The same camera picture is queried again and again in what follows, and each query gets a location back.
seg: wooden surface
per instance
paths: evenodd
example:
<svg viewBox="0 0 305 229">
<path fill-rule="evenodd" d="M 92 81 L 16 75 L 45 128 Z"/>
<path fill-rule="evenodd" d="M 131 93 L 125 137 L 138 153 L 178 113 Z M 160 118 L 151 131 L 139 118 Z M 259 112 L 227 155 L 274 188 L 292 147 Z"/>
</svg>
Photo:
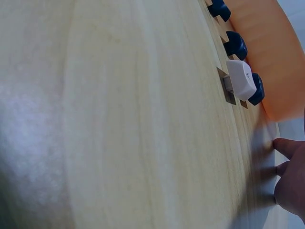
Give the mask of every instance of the wooden surface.
<svg viewBox="0 0 305 229">
<path fill-rule="evenodd" d="M 224 27 L 202 0 L 3 0 L 1 228 L 286 228 Z"/>
</svg>

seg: dark blue knob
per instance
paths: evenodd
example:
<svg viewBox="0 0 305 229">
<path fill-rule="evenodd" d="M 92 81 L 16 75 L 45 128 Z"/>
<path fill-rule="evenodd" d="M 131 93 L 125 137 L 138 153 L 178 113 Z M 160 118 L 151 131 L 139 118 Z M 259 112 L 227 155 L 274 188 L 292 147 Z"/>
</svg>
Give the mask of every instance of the dark blue knob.
<svg viewBox="0 0 305 229">
<path fill-rule="evenodd" d="M 208 10 L 212 17 L 221 16 L 224 21 L 229 20 L 231 11 L 223 0 L 212 0 L 212 5 L 208 6 Z"/>
<path fill-rule="evenodd" d="M 233 31 L 227 31 L 226 33 L 229 38 L 229 42 L 224 43 L 224 48 L 227 55 L 231 56 L 235 54 L 242 61 L 246 59 L 248 50 L 241 35 Z"/>
<path fill-rule="evenodd" d="M 254 106 L 256 106 L 265 98 L 265 92 L 264 92 L 263 81 L 259 77 L 259 75 L 257 73 L 252 73 L 252 77 L 256 86 L 256 92 L 249 99 L 249 102 L 252 103 Z"/>
</svg>

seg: white plastic block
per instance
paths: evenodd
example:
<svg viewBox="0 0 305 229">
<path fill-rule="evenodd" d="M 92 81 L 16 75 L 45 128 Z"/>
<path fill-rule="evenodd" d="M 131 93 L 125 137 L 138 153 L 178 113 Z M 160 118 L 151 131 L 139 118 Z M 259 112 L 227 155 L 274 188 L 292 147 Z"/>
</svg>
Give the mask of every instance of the white plastic block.
<svg viewBox="0 0 305 229">
<path fill-rule="evenodd" d="M 244 61 L 230 60 L 226 62 L 232 89 L 237 98 L 246 101 L 256 92 L 250 66 Z"/>
</svg>

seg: wooden desk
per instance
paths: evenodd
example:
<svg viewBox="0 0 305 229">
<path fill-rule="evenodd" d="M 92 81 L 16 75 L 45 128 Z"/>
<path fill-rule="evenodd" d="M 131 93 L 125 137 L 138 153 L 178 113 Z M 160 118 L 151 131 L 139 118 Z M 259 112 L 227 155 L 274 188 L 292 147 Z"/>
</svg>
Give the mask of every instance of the wooden desk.
<svg viewBox="0 0 305 229">
<path fill-rule="evenodd" d="M 4 226 L 286 228 L 272 198 L 277 127 L 224 92 L 202 0 L 0 10 Z"/>
</svg>

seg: white connector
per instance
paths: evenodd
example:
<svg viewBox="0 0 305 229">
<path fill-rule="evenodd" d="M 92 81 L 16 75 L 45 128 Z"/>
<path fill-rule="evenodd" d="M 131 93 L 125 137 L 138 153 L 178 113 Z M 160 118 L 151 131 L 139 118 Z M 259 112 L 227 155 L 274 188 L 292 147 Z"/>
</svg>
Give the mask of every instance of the white connector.
<svg viewBox="0 0 305 229">
<path fill-rule="evenodd" d="M 242 101 L 250 99 L 256 92 L 250 66 L 244 61 L 226 62 L 229 75 L 224 78 L 227 91 L 235 94 Z"/>
</svg>

